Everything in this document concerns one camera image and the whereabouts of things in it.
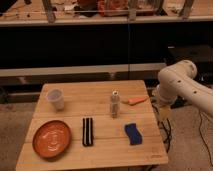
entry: shelf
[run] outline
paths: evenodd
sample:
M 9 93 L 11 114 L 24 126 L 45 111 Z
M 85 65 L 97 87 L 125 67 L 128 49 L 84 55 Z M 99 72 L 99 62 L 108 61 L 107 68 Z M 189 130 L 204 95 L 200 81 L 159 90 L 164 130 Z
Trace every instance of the shelf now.
M 55 4 L 58 10 L 55 13 L 56 21 L 48 23 L 42 0 L 33 1 L 26 5 L 24 0 L 18 0 L 6 13 L 0 17 L 0 26 L 14 25 L 95 25 L 95 24 L 127 24 L 127 23 L 158 23 L 158 22 L 183 22 L 178 13 L 175 13 L 173 6 L 183 5 L 184 0 L 165 0 L 163 10 L 166 15 L 137 16 L 130 21 L 128 16 L 102 17 L 99 14 L 93 17 L 65 14 L 64 4 Z M 195 0 L 190 17 L 187 21 L 213 21 L 213 1 Z

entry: cable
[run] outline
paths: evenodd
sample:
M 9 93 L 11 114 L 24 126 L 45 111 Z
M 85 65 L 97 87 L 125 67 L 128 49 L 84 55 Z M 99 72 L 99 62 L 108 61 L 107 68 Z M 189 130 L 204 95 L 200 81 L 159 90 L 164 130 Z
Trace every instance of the cable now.
M 152 107 L 153 109 L 155 109 L 157 115 L 159 115 L 159 110 L 158 108 L 152 104 Z M 167 119 L 167 125 L 168 125 L 168 128 L 166 127 L 166 125 L 163 123 L 163 122 L 159 122 L 158 121 L 158 126 L 159 126 L 159 129 L 163 129 L 164 132 L 166 133 L 166 139 L 163 140 L 163 143 L 164 144 L 168 144 L 167 148 L 166 148 L 166 152 L 168 153 L 169 150 L 170 150 L 170 146 L 171 146 L 171 140 L 172 140 L 172 128 L 171 128 L 171 124 L 170 124 L 170 121 L 169 119 Z M 152 169 L 156 168 L 158 165 L 152 165 L 148 171 L 151 171 Z
M 201 131 L 201 127 L 202 127 L 202 123 L 203 123 L 203 118 L 202 118 L 202 115 L 201 115 L 201 111 L 200 111 L 200 110 L 199 110 L 199 116 L 200 116 L 200 125 L 199 125 L 200 137 L 201 137 L 201 139 L 202 139 L 202 141 L 203 141 L 203 144 L 205 145 L 206 150 L 207 150 L 207 152 L 208 152 L 208 154 L 209 154 L 210 165 L 211 165 L 211 167 L 213 168 L 211 152 L 210 152 L 210 150 L 209 150 L 208 144 L 206 143 L 206 141 L 205 141 L 205 139 L 204 139 L 204 137 L 203 137 L 202 131 Z

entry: wooden table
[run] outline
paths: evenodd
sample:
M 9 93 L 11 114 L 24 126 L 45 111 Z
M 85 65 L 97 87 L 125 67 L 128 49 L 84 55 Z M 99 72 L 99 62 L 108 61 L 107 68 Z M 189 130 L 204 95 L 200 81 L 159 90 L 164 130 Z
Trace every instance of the wooden table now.
M 45 95 L 52 88 L 64 91 L 65 109 L 56 112 L 46 101 Z M 108 81 L 45 84 L 40 94 L 16 170 L 65 170 L 106 167 L 129 167 L 165 164 L 168 156 L 153 113 L 150 100 L 135 106 L 121 104 L 116 119 L 109 114 L 109 97 L 118 90 L 121 100 L 145 96 L 143 81 Z M 82 118 L 94 121 L 94 146 L 82 145 Z M 50 120 L 62 120 L 71 128 L 72 142 L 63 156 L 48 162 L 32 148 L 36 130 Z M 143 143 L 131 146 L 124 132 L 124 125 L 136 123 L 143 136 Z

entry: black cable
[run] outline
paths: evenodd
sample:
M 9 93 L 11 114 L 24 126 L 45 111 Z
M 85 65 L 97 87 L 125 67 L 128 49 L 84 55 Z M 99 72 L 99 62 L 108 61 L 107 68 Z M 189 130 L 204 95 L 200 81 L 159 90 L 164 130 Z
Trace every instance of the black cable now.
M 199 110 L 199 116 L 200 116 L 200 126 L 199 126 L 200 137 L 201 137 L 201 139 L 202 139 L 202 141 L 203 141 L 203 144 L 205 145 L 206 150 L 207 150 L 207 152 L 208 152 L 208 154 L 209 154 L 210 165 L 211 165 L 211 167 L 213 168 L 211 152 L 210 152 L 210 150 L 209 150 L 208 144 L 206 143 L 206 141 L 205 141 L 205 139 L 204 139 L 204 137 L 203 137 L 202 131 L 201 131 L 201 127 L 202 127 L 202 123 L 203 123 L 203 118 L 202 118 L 202 115 L 201 115 L 201 111 L 200 111 L 200 110 Z

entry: food item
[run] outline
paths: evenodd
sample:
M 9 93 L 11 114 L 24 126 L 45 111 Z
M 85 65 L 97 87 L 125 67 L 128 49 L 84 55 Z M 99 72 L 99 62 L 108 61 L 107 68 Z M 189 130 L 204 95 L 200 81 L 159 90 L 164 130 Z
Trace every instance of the food item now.
M 127 0 L 100 0 L 98 1 L 98 11 L 102 16 L 116 16 L 128 13 Z

